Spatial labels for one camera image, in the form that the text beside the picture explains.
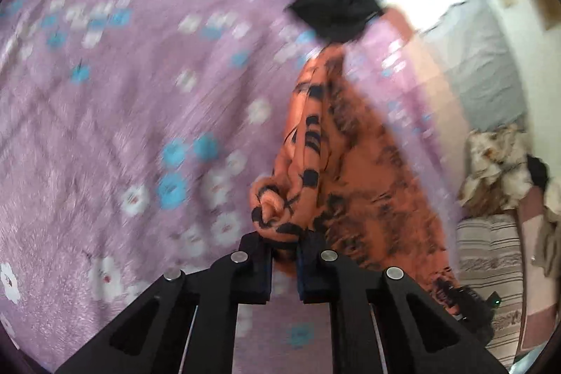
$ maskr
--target white flower print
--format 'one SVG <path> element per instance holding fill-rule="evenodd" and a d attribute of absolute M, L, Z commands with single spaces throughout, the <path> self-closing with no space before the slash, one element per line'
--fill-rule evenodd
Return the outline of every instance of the white flower print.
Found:
<path fill-rule="evenodd" d="M 235 211 L 223 212 L 210 227 L 214 242 L 221 246 L 231 246 L 239 242 L 241 221 Z"/>
<path fill-rule="evenodd" d="M 68 7 L 66 10 L 65 21 L 72 21 L 75 18 L 79 18 L 83 14 L 83 10 L 86 8 L 86 4 L 74 4 Z"/>
<path fill-rule="evenodd" d="M 213 13 L 207 20 L 207 26 L 210 28 L 222 28 L 225 23 L 224 15 L 221 13 Z"/>
<path fill-rule="evenodd" d="M 238 305 L 238 320 L 236 322 L 236 338 L 246 337 L 253 327 L 253 309 L 251 304 Z"/>
<path fill-rule="evenodd" d="M 123 294 L 121 273 L 112 257 L 94 258 L 88 273 L 92 296 L 96 301 L 110 303 Z"/>
<path fill-rule="evenodd" d="M 393 68 L 395 72 L 401 72 L 405 68 L 405 61 L 398 62 Z"/>
<path fill-rule="evenodd" d="M 183 92 L 191 92 L 197 84 L 197 75 L 192 70 L 184 70 L 176 79 L 176 86 Z"/>
<path fill-rule="evenodd" d="M 248 107 L 248 119 L 250 124 L 262 124 L 271 115 L 271 106 L 262 98 L 254 100 Z"/>
<path fill-rule="evenodd" d="M 233 176 L 242 173 L 247 163 L 248 160 L 240 150 L 235 150 L 226 158 L 226 168 Z"/>
<path fill-rule="evenodd" d="M 234 30 L 232 30 L 232 35 L 235 37 L 235 39 L 241 39 L 243 36 L 245 36 L 245 34 L 248 33 L 248 31 L 251 29 L 251 25 L 249 25 L 249 23 L 239 23 L 239 25 L 236 25 L 236 27 L 234 28 Z"/>
<path fill-rule="evenodd" d="M 20 60 L 21 61 L 25 61 L 29 56 L 32 55 L 33 52 L 33 45 L 32 44 L 28 44 L 28 45 L 23 45 L 23 47 L 21 47 L 19 56 L 20 56 Z"/>
<path fill-rule="evenodd" d="M 39 28 L 39 23 L 40 23 L 40 20 L 33 23 L 29 27 L 29 29 L 27 30 L 27 33 L 24 33 L 23 35 L 28 39 L 32 38 L 35 35 L 35 33 L 37 32 L 37 29 Z"/>
<path fill-rule="evenodd" d="M 13 331 L 12 324 L 9 322 L 9 320 L 6 318 L 6 316 L 4 314 L 0 314 L 0 324 L 2 324 L 2 326 L 4 327 L 4 329 L 5 329 L 6 333 L 8 334 L 9 338 L 12 340 L 13 345 L 15 345 L 16 349 L 19 350 L 20 346 L 15 341 L 16 332 Z"/>
<path fill-rule="evenodd" d="M 193 224 L 180 236 L 181 252 L 187 258 L 196 258 L 204 254 L 207 244 L 203 239 L 200 226 Z"/>
<path fill-rule="evenodd" d="M 401 39 L 394 40 L 392 43 L 389 44 L 389 52 L 395 53 L 403 46 L 403 42 Z"/>
<path fill-rule="evenodd" d="M 52 0 L 50 2 L 49 11 L 56 12 L 62 9 L 65 5 L 66 0 Z"/>
<path fill-rule="evenodd" d="M 80 30 L 85 29 L 90 22 L 90 18 L 88 16 L 78 15 L 70 23 L 70 29 L 72 30 Z"/>
<path fill-rule="evenodd" d="M 21 294 L 18 289 L 18 279 L 16 279 L 16 276 L 12 272 L 12 267 L 9 263 L 0 265 L 0 278 L 4 285 L 6 298 L 12 301 L 12 303 L 17 304 L 21 299 Z"/>
<path fill-rule="evenodd" d="M 230 176 L 225 170 L 211 169 L 203 178 L 203 192 L 212 210 L 228 201 L 231 188 Z"/>
<path fill-rule="evenodd" d="M 122 196 L 121 210 L 127 216 L 134 217 L 142 214 L 150 203 L 150 194 L 144 185 L 130 186 Z"/>
<path fill-rule="evenodd" d="M 111 13 L 115 7 L 114 0 L 108 0 L 107 2 L 99 2 L 95 4 L 94 8 L 90 12 L 90 16 L 107 16 Z"/>
<path fill-rule="evenodd" d="M 231 26 L 233 26 L 237 17 L 238 17 L 238 15 L 235 12 L 228 12 L 228 13 L 225 13 L 225 14 L 222 15 L 222 20 L 223 20 L 224 24 L 231 27 Z"/>
<path fill-rule="evenodd" d="M 128 7 L 128 4 L 131 3 L 131 0 L 117 0 L 117 3 L 115 4 L 115 7 L 117 7 L 118 9 L 124 9 Z"/>
<path fill-rule="evenodd" d="M 183 21 L 179 23 L 177 30 L 184 34 L 193 34 L 200 24 L 201 17 L 199 15 L 187 15 L 183 18 Z"/>
<path fill-rule="evenodd" d="M 102 39 L 102 33 L 103 31 L 101 30 L 89 30 L 83 37 L 82 46 L 84 48 L 93 48 Z"/>
<path fill-rule="evenodd" d="M 128 306 L 134 300 L 136 300 L 144 290 L 148 289 L 149 283 L 146 281 L 138 281 L 135 284 L 129 285 L 127 287 L 127 296 L 124 298 L 125 304 Z"/>
<path fill-rule="evenodd" d="M 273 271 L 271 284 L 271 296 L 278 297 L 287 292 L 290 278 L 282 271 Z"/>
<path fill-rule="evenodd" d="M 400 53 L 390 54 L 386 59 L 382 61 L 382 68 L 387 69 L 394 65 L 397 60 L 401 57 Z"/>

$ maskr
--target blue flower print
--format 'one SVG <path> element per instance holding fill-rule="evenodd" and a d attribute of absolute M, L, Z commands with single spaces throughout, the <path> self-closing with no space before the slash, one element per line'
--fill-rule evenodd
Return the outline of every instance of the blue flower print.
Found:
<path fill-rule="evenodd" d="M 195 156 L 203 162 L 209 162 L 218 157 L 218 142 L 211 133 L 206 133 L 193 142 Z"/>
<path fill-rule="evenodd" d="M 313 325 L 294 325 L 288 331 L 288 343 L 295 349 L 301 349 L 313 340 Z"/>
<path fill-rule="evenodd" d="M 97 18 L 92 18 L 90 20 L 90 22 L 88 23 L 88 29 L 92 29 L 92 30 L 105 29 L 105 27 L 107 26 L 107 23 L 108 23 L 107 18 L 104 18 L 103 16 L 99 16 Z"/>
<path fill-rule="evenodd" d="M 201 29 L 201 36 L 209 40 L 218 40 L 222 37 L 222 29 L 217 27 L 205 26 Z"/>
<path fill-rule="evenodd" d="M 185 181 L 178 173 L 167 173 L 158 184 L 158 197 L 162 210 L 174 210 L 187 195 Z"/>
<path fill-rule="evenodd" d="M 18 13 L 22 7 L 23 7 L 22 0 L 13 0 L 6 6 L 5 9 L 0 10 L 0 17 L 9 16 Z"/>
<path fill-rule="evenodd" d="M 66 37 L 67 35 L 64 32 L 54 32 L 47 38 L 47 45 L 56 50 L 65 44 Z"/>
<path fill-rule="evenodd" d="M 232 65 L 238 69 L 244 67 L 248 62 L 249 51 L 240 51 L 232 56 Z"/>
<path fill-rule="evenodd" d="M 177 168 L 185 160 L 185 145 L 181 140 L 172 140 L 162 150 L 162 162 L 168 168 Z"/>
<path fill-rule="evenodd" d="M 115 27 L 127 26 L 130 20 L 131 9 L 116 9 L 109 19 L 109 25 Z"/>
<path fill-rule="evenodd" d="M 296 37 L 296 43 L 309 43 L 315 39 L 315 32 L 313 30 L 306 30 Z"/>
<path fill-rule="evenodd" d="M 56 24 L 57 24 L 57 15 L 45 16 L 43 18 L 43 21 L 41 21 L 41 27 L 45 29 L 55 26 Z"/>
<path fill-rule="evenodd" d="M 70 77 L 73 83 L 82 83 L 90 78 L 90 68 L 88 65 L 78 64 L 72 69 Z"/>

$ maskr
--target floral pattern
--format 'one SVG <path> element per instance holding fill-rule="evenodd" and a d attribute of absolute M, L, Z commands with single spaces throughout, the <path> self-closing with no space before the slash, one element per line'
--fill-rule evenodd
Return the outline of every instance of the floral pattern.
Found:
<path fill-rule="evenodd" d="M 203 194 L 213 210 L 228 201 L 231 189 L 230 175 L 226 170 L 211 169 L 203 178 Z"/>
<path fill-rule="evenodd" d="M 162 151 L 162 162 L 168 168 L 175 169 L 185 160 L 185 145 L 181 140 L 172 140 Z"/>
<path fill-rule="evenodd" d="M 298 324 L 288 330 L 288 343 L 294 349 L 301 349 L 313 339 L 312 324 Z"/>
<path fill-rule="evenodd" d="M 122 196 L 121 210 L 129 217 L 142 214 L 150 203 L 150 194 L 143 184 L 130 186 Z"/>
<path fill-rule="evenodd" d="M 113 257 L 94 258 L 88 278 L 96 301 L 111 303 L 123 294 L 121 272 L 115 266 Z"/>
<path fill-rule="evenodd" d="M 200 24 L 201 17 L 199 15 L 187 15 L 183 18 L 183 21 L 179 24 L 177 30 L 184 34 L 193 34 Z"/>
<path fill-rule="evenodd" d="M 243 172 L 248 160 L 240 150 L 235 150 L 226 158 L 226 168 L 232 176 Z"/>
<path fill-rule="evenodd" d="M 248 107 L 248 120 L 250 124 L 261 125 L 271 116 L 271 106 L 269 103 L 259 98 L 254 100 Z"/>
<path fill-rule="evenodd" d="M 16 346 L 16 349 L 19 350 L 20 346 L 16 342 L 16 332 L 13 331 L 12 324 L 9 322 L 7 317 L 4 314 L 0 314 L 0 324 L 4 327 L 6 333 L 8 334 L 9 338 L 12 340 L 13 345 Z"/>
<path fill-rule="evenodd" d="M 241 221 L 238 214 L 235 211 L 220 214 L 210 231 L 216 244 L 231 246 L 238 243 L 241 235 Z"/>
<path fill-rule="evenodd" d="M 191 92 L 197 84 L 197 75 L 191 70 L 184 70 L 176 79 L 176 86 L 182 92 Z"/>
<path fill-rule="evenodd" d="M 90 68 L 88 65 L 78 64 L 72 69 L 70 79 L 73 83 L 82 83 L 90 78 Z"/>
<path fill-rule="evenodd" d="M 187 197 L 187 185 L 178 173 L 167 173 L 158 184 L 158 196 L 163 210 L 174 210 Z"/>
<path fill-rule="evenodd" d="M 18 279 L 16 279 L 16 275 L 12 272 L 12 267 L 9 263 L 0 265 L 0 279 L 4 286 L 6 298 L 12 301 L 13 304 L 17 304 L 21 299 L 21 294 L 18 289 Z"/>
<path fill-rule="evenodd" d="M 187 258 L 200 257 L 207 249 L 201 227 L 197 224 L 193 224 L 183 232 L 180 236 L 180 244 L 181 252 Z"/>
<path fill-rule="evenodd" d="M 199 160 L 210 162 L 218 157 L 218 142 L 211 133 L 206 133 L 193 142 L 193 152 Z"/>

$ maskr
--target bedsheet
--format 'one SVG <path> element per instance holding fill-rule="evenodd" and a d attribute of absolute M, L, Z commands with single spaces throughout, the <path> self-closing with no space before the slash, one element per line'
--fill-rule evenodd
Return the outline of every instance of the bedsheet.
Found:
<path fill-rule="evenodd" d="M 252 230 L 248 189 L 270 173 L 299 70 L 323 46 L 291 1 L 0 4 L 0 321 L 42 366 L 167 268 L 206 268 Z M 347 45 L 345 72 L 453 236 L 459 208 L 402 46 L 378 20 Z M 304 308 L 278 271 L 273 289 L 267 306 L 240 307 L 234 372 L 328 372 L 327 306 Z"/>

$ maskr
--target fabric fold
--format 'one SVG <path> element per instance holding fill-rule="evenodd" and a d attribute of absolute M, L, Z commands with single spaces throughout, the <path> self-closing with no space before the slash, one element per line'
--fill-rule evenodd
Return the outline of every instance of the fabric fold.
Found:
<path fill-rule="evenodd" d="M 279 250 L 320 231 L 364 268 L 403 268 L 446 306 L 436 280 L 456 281 L 441 222 L 343 62 L 332 45 L 300 73 L 273 175 L 250 191 L 255 229 Z"/>

